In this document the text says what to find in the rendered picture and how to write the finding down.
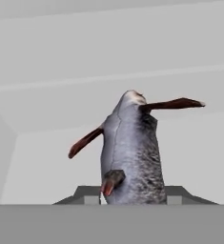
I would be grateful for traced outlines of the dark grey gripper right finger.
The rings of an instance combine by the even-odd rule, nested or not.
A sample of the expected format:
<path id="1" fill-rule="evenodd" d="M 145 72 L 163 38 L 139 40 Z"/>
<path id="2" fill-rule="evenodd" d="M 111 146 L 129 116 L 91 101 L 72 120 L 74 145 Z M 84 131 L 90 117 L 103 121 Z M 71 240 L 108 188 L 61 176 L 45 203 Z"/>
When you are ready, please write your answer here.
<path id="1" fill-rule="evenodd" d="M 167 186 L 166 194 L 167 194 L 167 201 L 169 205 L 194 205 L 194 204 L 215 205 L 215 202 L 213 201 L 190 194 L 182 186 Z"/>

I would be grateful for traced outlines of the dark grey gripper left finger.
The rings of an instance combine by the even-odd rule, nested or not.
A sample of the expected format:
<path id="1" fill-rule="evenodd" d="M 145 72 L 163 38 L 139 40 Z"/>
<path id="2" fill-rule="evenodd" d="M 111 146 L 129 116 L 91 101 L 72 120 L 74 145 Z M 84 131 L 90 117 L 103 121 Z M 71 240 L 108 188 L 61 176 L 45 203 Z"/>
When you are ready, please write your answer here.
<path id="1" fill-rule="evenodd" d="M 78 186 L 73 195 L 55 202 L 55 205 L 100 205 L 99 186 Z"/>

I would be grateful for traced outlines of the grey fish with red fins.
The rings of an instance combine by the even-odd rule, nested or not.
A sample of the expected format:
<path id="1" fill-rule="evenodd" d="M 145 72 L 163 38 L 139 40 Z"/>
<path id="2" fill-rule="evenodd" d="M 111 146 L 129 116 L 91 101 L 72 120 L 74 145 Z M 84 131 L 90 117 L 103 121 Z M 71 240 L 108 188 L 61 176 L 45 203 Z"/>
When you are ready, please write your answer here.
<path id="1" fill-rule="evenodd" d="M 124 92 L 112 113 L 96 129 L 71 146 L 75 157 L 97 136 L 103 137 L 101 188 L 109 205 L 153 205 L 167 203 L 153 110 L 202 108 L 191 98 L 149 103 L 135 90 Z"/>

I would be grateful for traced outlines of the white fridge interior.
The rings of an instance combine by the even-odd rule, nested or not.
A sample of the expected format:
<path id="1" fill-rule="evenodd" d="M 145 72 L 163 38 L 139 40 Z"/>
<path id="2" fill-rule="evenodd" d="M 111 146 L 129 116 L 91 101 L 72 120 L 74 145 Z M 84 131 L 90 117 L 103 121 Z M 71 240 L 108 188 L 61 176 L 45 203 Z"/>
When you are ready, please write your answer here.
<path id="1" fill-rule="evenodd" d="M 0 204 L 51 204 L 100 181 L 101 141 L 69 150 L 127 90 L 157 113 L 164 178 L 224 204 L 224 0 L 0 21 Z"/>

